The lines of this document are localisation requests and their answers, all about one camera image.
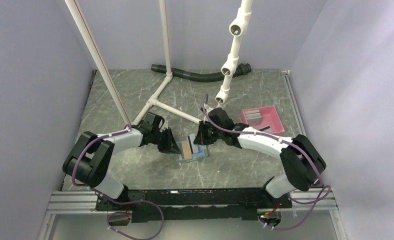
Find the black striped card in tray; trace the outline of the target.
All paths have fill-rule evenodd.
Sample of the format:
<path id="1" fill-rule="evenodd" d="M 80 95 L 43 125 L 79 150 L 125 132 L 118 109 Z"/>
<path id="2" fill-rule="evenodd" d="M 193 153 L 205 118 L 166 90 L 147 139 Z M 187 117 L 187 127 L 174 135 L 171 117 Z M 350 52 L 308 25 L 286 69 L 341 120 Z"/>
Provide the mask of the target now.
<path id="1" fill-rule="evenodd" d="M 265 132 L 265 133 L 271 133 L 272 128 L 270 126 L 265 126 L 265 127 L 260 128 L 259 131 Z"/>

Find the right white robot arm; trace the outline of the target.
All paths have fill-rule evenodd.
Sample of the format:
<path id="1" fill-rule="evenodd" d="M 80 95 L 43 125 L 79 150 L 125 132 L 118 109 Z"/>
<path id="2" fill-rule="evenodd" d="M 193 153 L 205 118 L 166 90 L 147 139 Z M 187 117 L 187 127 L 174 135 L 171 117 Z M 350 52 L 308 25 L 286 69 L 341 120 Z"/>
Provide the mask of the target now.
<path id="1" fill-rule="evenodd" d="M 305 135 L 281 137 L 245 123 L 234 123 L 222 108 L 207 112 L 205 117 L 198 123 L 194 144 L 211 145 L 222 140 L 228 146 L 254 150 L 280 160 L 284 173 L 269 179 L 260 194 L 261 203 L 267 208 L 274 207 L 280 197 L 294 190 L 308 191 L 327 167 Z"/>

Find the credit card with black stripe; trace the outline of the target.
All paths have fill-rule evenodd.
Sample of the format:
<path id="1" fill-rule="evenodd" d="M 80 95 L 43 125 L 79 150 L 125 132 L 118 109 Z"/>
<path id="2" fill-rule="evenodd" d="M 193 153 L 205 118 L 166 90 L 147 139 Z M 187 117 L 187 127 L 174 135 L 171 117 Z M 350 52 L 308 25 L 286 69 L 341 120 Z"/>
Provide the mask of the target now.
<path id="1" fill-rule="evenodd" d="M 187 136 L 187 141 L 189 143 L 189 148 L 190 148 L 191 153 L 193 155 L 200 152 L 198 145 L 194 143 L 195 139 L 196 139 L 196 136 L 194 134 L 189 134 Z"/>

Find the white PVC pipe frame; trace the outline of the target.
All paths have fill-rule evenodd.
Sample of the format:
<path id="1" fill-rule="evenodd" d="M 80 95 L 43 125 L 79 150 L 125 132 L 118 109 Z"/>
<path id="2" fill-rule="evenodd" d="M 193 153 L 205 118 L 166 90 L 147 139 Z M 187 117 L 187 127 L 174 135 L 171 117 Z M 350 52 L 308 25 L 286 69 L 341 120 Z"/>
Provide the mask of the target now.
<path id="1" fill-rule="evenodd" d="M 117 110 L 120 113 L 120 116 L 125 124 L 139 123 L 139 121 L 143 119 L 144 114 L 146 114 L 153 106 L 164 109 L 181 118 L 197 124 L 200 121 L 197 117 L 187 114 L 158 100 L 158 97 L 160 96 L 162 91 L 173 79 L 166 2 L 164 0 L 160 0 L 158 4 L 161 19 L 164 58 L 166 65 L 165 77 L 160 86 L 146 101 L 144 107 L 138 113 L 136 118 L 131 121 L 128 117 L 126 108 L 124 107 L 121 97 L 115 87 L 112 77 L 109 74 L 109 70 L 104 62 L 103 56 L 100 53 L 98 45 L 92 35 L 92 31 L 90 30 L 85 16 L 81 11 L 79 3 L 76 0 L 65 1 L 65 5 L 67 6 L 67 9 L 72 16 L 76 27 L 79 30 L 79 33 L 91 55 L 91 58 L 94 61 L 98 72 L 100 72 L 102 79 L 107 87 L 107 90 L 109 91 L 111 98 L 114 101 L 114 104 L 117 107 Z M 230 34 L 233 36 L 233 40 L 230 53 L 227 55 L 227 60 L 220 69 L 221 73 L 224 75 L 224 78 L 222 85 L 220 86 L 220 90 L 215 97 L 218 108 L 224 108 L 229 97 L 231 81 L 233 79 L 233 74 L 236 72 L 236 68 L 239 62 L 239 52 L 242 45 L 243 37 L 247 32 L 248 25 L 251 19 L 252 5 L 253 2 L 251 0 L 241 1 L 240 7 L 237 10 L 236 17 L 228 27 Z"/>

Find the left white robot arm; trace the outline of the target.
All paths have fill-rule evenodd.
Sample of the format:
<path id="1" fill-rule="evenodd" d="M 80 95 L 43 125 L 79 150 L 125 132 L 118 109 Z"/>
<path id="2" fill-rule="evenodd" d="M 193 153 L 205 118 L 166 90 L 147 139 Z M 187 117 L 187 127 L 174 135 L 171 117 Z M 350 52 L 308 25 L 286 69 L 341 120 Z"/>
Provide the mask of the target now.
<path id="1" fill-rule="evenodd" d="M 62 165 L 62 171 L 71 176 L 75 186 L 86 186 L 109 197 L 109 204 L 116 210 L 129 203 L 129 188 L 108 173 L 111 158 L 119 152 L 155 145 L 160 153 L 180 154 L 171 128 L 165 119 L 147 113 L 138 124 L 105 134 L 83 132 Z"/>

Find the pink plastic card tray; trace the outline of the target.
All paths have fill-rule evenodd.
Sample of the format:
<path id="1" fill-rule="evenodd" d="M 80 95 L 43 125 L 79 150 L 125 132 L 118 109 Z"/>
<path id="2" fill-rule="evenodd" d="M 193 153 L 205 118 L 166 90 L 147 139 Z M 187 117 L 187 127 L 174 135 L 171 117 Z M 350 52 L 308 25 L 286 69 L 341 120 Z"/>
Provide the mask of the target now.
<path id="1" fill-rule="evenodd" d="M 251 111 L 251 110 L 260 110 L 260 113 L 262 115 L 262 122 L 259 125 L 249 125 L 250 127 L 253 127 L 255 129 L 259 130 L 260 128 L 270 126 L 272 128 L 272 132 L 267 132 L 268 134 L 274 134 L 277 136 L 281 136 L 285 133 L 285 128 L 280 120 L 280 117 L 279 117 L 279 114 L 278 114 L 276 108 L 273 105 L 243 109 L 240 113 L 240 122 L 241 123 L 247 124 L 247 121 L 245 118 L 245 111 Z"/>

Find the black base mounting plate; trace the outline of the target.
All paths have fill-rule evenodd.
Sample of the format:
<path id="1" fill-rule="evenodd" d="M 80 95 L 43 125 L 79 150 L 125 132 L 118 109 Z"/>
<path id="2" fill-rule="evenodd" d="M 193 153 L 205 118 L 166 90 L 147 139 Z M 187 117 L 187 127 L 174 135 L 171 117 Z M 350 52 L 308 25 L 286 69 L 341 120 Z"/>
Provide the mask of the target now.
<path id="1" fill-rule="evenodd" d="M 254 221 L 264 210 L 290 209 L 287 195 L 273 198 L 263 187 L 130 189 L 114 202 L 97 193 L 99 212 L 129 213 L 132 223 L 173 220 L 241 219 Z"/>

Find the grey card stack in tray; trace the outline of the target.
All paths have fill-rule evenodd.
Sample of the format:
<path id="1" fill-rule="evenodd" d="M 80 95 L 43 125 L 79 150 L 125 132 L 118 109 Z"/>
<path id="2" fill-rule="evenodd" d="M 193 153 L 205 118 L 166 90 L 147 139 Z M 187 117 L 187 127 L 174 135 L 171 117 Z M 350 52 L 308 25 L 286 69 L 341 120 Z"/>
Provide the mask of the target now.
<path id="1" fill-rule="evenodd" d="M 259 109 L 244 112 L 246 122 L 249 126 L 257 126 L 262 123 L 262 114 Z"/>

